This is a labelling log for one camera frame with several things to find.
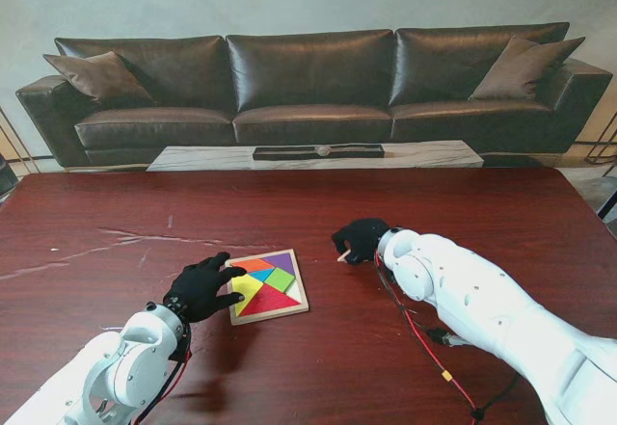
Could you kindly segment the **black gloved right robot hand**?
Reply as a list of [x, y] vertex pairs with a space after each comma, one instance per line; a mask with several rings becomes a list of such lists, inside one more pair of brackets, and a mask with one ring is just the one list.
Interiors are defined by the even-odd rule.
[[332, 235], [338, 261], [358, 265], [372, 261], [381, 237], [389, 231], [389, 225], [381, 219], [367, 218], [353, 221]]

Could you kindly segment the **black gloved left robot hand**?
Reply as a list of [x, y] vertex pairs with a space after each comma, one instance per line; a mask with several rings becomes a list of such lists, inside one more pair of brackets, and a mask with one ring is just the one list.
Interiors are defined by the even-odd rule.
[[240, 292], [219, 295], [232, 279], [247, 274], [242, 267], [224, 268], [229, 258], [227, 252], [219, 252], [186, 266], [163, 297], [163, 306], [188, 323], [199, 323], [220, 310], [243, 302], [245, 297]]

